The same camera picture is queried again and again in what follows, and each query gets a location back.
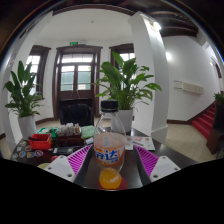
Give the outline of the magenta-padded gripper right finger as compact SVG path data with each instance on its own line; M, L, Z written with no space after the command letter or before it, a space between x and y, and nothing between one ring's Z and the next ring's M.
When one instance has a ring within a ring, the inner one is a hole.
M167 156L157 156L138 145L133 146L137 168L143 185L155 182L180 170Z

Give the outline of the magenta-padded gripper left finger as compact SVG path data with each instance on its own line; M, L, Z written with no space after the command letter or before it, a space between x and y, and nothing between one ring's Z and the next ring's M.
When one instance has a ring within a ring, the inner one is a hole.
M45 168L45 171L81 186L92 155L93 145L85 146L69 156L58 156Z

